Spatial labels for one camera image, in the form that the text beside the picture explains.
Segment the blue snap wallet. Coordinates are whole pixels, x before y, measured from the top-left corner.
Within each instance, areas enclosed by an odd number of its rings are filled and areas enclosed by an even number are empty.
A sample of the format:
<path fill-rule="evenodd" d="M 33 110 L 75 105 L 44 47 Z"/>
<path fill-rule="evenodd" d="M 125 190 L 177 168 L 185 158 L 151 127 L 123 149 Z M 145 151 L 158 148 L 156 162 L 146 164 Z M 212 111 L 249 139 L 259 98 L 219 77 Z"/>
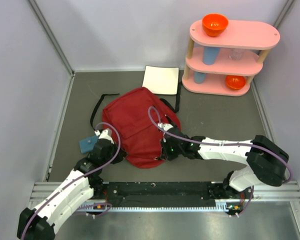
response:
<path fill-rule="evenodd" d="M 98 136 L 93 135 L 79 141 L 79 148 L 82 154 L 89 153 L 93 150 L 98 141 Z"/>

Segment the red student backpack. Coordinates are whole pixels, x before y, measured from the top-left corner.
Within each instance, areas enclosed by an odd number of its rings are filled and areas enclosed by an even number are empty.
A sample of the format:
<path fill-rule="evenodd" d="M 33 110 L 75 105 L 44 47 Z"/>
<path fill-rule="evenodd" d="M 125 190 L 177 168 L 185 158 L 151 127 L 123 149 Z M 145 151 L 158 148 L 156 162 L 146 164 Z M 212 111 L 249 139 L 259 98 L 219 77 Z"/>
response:
<path fill-rule="evenodd" d="M 150 169 L 164 162 L 160 160 L 163 133 L 156 124 L 173 123 L 180 128 L 178 110 L 147 88 L 139 87 L 109 103 L 101 119 L 117 130 L 111 137 L 116 144 L 121 143 L 123 159 L 137 168 Z"/>

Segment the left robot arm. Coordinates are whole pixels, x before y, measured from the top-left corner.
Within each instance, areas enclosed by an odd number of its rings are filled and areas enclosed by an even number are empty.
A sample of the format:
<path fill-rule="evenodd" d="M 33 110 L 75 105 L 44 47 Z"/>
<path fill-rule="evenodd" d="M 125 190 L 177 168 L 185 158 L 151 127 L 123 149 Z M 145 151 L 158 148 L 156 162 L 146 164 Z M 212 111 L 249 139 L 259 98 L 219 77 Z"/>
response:
<path fill-rule="evenodd" d="M 59 229 L 90 198 L 104 191 L 99 177 L 109 164 L 123 160 L 121 143 L 99 138 L 93 151 L 79 160 L 66 179 L 34 208 L 25 208 L 19 216 L 17 238 L 20 240 L 53 240 Z"/>

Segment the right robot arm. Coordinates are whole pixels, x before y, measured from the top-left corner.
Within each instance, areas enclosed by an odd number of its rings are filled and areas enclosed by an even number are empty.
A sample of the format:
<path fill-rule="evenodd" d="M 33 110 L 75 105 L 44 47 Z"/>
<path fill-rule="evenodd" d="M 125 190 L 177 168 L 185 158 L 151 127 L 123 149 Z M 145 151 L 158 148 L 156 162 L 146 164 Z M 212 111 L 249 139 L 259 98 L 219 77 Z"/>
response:
<path fill-rule="evenodd" d="M 161 159 L 172 161 L 183 156 L 243 164 L 244 168 L 230 171 L 223 180 L 223 192 L 229 198 L 255 185 L 280 187 L 284 183 L 289 156 L 263 135 L 256 135 L 253 140 L 228 141 L 188 137 L 169 123 L 159 124 L 159 129 L 163 132 Z"/>

